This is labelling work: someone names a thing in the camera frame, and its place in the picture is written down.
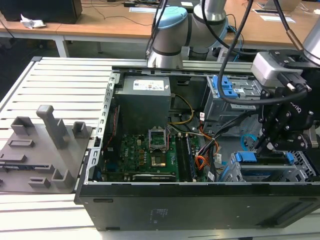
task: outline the blue cable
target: blue cable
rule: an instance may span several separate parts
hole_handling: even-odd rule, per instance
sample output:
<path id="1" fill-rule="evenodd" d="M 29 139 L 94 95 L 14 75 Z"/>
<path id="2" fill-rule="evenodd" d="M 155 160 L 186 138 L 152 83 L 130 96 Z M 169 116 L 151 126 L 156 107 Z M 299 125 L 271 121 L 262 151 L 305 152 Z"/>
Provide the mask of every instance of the blue cable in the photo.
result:
<path id="1" fill-rule="evenodd" d="M 253 134 L 244 134 L 242 135 L 242 137 L 240 138 L 240 143 L 241 143 L 241 147 L 243 149 L 243 151 L 248 151 L 248 148 L 245 145 L 245 137 L 250 137 L 252 138 L 254 141 L 257 140 L 257 137 Z"/>
<path id="2" fill-rule="evenodd" d="M 229 28 L 230 28 L 234 33 L 237 32 L 236 29 L 235 29 L 233 26 L 229 26 Z M 241 41 L 241 37 L 239 38 L 239 45 L 240 45 L 240 49 L 242 49 L 243 44 L 242 44 L 242 41 Z M 239 53 L 235 56 L 233 62 L 235 62 L 238 58 L 239 58 Z"/>

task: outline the wooden desk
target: wooden desk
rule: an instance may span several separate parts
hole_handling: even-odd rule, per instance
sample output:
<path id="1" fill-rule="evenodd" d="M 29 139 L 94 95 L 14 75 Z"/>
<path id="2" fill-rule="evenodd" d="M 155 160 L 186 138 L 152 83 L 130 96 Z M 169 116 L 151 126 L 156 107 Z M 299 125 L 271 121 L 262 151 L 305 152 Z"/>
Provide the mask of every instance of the wooden desk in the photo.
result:
<path id="1" fill-rule="evenodd" d="M 102 3 L 99 0 L 92 0 L 92 2 Z M 97 43 L 146 43 L 148 41 L 154 14 L 129 12 L 129 8 L 122 5 L 95 5 L 96 7 L 94 8 L 91 5 L 91 0 L 82 0 L 82 3 L 82 15 L 76 24 L 46 23 L 47 27 L 28 29 L 20 22 L 7 22 L 3 16 L 1 16 L 1 19 L 9 31 L 17 38 L 54 40 L 61 57 L 69 56 L 66 40 Z M 310 12 L 317 8 L 320 9 L 320 3 L 317 2 L 303 2 L 303 4 L 310 9 Z M 224 9 L 227 14 L 235 16 L 237 27 L 243 18 L 246 6 L 247 2 L 245 0 L 227 0 L 226 2 Z M 252 8 L 258 9 L 259 7 L 254 3 Z M 289 26 L 301 42 L 304 41 L 319 18 L 318 15 L 303 12 L 300 8 L 296 8 L 295 11 L 286 14 L 296 21 L 296 23 L 289 23 Z M 248 17 L 242 31 L 244 48 L 294 48 L 281 22 L 264 21 L 260 15 L 252 11 Z M 232 16 L 229 16 L 228 19 L 229 23 L 234 25 Z M 10 37 L 1 25 L 0 37 Z M 228 33 L 225 41 L 230 43 L 233 37 L 233 33 Z"/>
<path id="2" fill-rule="evenodd" d="M 130 12 L 129 8 L 123 7 L 123 5 L 110 5 L 107 7 L 96 5 L 92 7 L 89 4 L 90 2 L 91 0 L 82 0 L 82 3 L 88 4 L 85 5 L 86 7 L 82 5 L 82 14 L 77 23 L 61 24 L 57 29 L 57 33 L 59 35 L 114 38 L 148 39 L 150 37 L 151 24 L 154 18 L 153 13 Z M 139 24 L 120 16 L 127 17 Z"/>
<path id="3" fill-rule="evenodd" d="M 319 2 L 303 2 L 303 4 L 313 13 L 314 9 L 320 9 Z M 228 0 L 225 4 L 227 14 L 233 14 L 236 18 L 237 27 L 240 25 L 243 15 L 247 7 L 245 0 Z M 254 2 L 252 9 L 260 9 Z M 300 8 L 296 8 L 293 12 L 285 12 L 286 17 L 292 18 L 295 23 L 288 23 L 294 31 L 298 39 L 303 43 L 310 30 L 315 25 L 319 15 L 306 13 Z M 285 28 L 280 21 L 265 21 L 260 16 L 269 14 L 258 14 L 251 11 L 242 30 L 245 48 L 255 46 L 263 49 L 268 47 L 293 47 L 292 42 L 286 34 Z M 229 24 L 234 26 L 234 19 L 228 16 Z M 233 33 L 228 33 L 225 41 L 231 43 L 234 38 Z"/>

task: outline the gray plastic holder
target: gray plastic holder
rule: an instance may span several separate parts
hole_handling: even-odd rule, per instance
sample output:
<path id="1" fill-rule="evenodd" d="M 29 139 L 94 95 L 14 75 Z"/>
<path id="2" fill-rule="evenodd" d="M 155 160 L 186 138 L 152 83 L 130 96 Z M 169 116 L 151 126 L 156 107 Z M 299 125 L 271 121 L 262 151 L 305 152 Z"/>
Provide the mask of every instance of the gray plastic holder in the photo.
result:
<path id="1" fill-rule="evenodd" d="M 0 151 L 0 192 L 67 194 L 74 190 L 92 127 L 77 121 L 65 125 L 55 119 L 51 105 L 36 114 L 44 124 L 19 116 Z"/>

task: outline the green motherboard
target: green motherboard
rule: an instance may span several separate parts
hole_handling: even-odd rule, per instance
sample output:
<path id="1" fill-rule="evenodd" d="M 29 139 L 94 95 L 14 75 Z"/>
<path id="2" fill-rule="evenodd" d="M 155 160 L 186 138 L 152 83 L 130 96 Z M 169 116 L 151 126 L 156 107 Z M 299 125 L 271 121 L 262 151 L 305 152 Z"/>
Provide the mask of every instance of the green motherboard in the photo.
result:
<path id="1" fill-rule="evenodd" d="M 150 150 L 147 134 L 125 134 L 121 139 L 119 158 L 116 163 L 105 161 L 102 176 L 108 182 L 129 182 L 135 174 L 171 175 L 179 182 L 179 167 L 176 152 L 176 138 L 170 135 L 167 138 L 167 149 Z M 199 150 L 197 136 L 189 138 L 193 157 Z M 151 140 L 152 145 L 164 144 L 164 137 L 155 135 Z"/>

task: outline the yellow cable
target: yellow cable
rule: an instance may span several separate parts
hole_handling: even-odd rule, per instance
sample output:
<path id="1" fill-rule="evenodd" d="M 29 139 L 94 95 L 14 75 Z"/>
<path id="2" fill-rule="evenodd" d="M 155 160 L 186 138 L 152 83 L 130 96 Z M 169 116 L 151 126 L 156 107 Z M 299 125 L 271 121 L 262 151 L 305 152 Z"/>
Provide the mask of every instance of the yellow cable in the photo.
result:
<path id="1" fill-rule="evenodd" d="M 189 106 L 190 111 L 191 111 L 191 116 L 186 121 L 172 121 L 172 122 L 168 122 L 168 124 L 175 124 L 175 125 L 187 124 L 194 118 L 194 110 L 193 110 L 192 106 L 190 105 L 190 103 L 187 100 L 185 100 L 182 96 L 180 96 L 179 94 L 175 94 L 175 95 L 180 97 Z"/>

